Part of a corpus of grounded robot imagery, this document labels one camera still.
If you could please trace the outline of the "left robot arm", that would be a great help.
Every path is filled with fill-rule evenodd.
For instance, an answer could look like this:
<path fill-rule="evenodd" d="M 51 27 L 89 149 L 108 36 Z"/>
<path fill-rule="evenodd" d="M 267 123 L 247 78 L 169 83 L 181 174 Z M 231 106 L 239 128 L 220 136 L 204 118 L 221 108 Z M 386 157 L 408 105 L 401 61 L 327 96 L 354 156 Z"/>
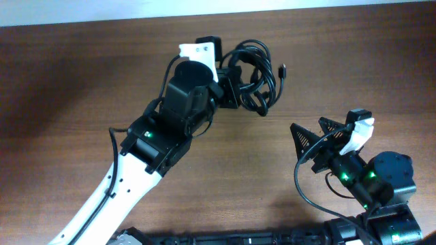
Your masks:
<path fill-rule="evenodd" d="M 106 244 L 134 206 L 187 153 L 195 132 L 235 95 L 239 66 L 212 70 L 199 61 L 179 63 L 164 96 L 122 132 L 109 130 L 114 160 L 104 179 L 51 244 Z"/>

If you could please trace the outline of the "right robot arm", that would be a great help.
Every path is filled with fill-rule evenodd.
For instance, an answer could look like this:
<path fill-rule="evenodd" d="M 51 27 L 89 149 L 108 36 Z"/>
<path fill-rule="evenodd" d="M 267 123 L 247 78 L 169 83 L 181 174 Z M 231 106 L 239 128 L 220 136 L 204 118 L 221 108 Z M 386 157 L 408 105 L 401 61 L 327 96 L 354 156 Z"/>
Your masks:
<path fill-rule="evenodd" d="M 338 212 L 327 223 L 331 244 L 417 244 L 421 228 L 409 209 L 416 192 L 411 157 L 392 151 L 381 152 L 369 162 L 359 155 L 374 131 L 375 119 L 366 110 L 351 111 L 345 123 L 319 119 L 323 135 L 292 124 L 297 166 L 313 161 L 314 173 L 335 176 L 364 212 L 348 218 Z"/>

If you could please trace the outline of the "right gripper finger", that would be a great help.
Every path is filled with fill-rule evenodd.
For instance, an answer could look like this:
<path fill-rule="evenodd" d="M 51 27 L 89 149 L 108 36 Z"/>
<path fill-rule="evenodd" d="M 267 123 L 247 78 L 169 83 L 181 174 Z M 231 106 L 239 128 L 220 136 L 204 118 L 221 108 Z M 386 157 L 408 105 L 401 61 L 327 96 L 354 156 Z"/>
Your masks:
<path fill-rule="evenodd" d="M 294 140 L 298 160 L 300 160 L 303 154 L 321 139 L 320 136 L 301 127 L 300 125 L 297 125 L 296 123 L 291 124 L 290 131 Z"/>
<path fill-rule="evenodd" d="M 321 117 L 318 120 L 320 127 L 328 140 L 345 140 L 347 139 L 347 127 L 343 123 Z"/>

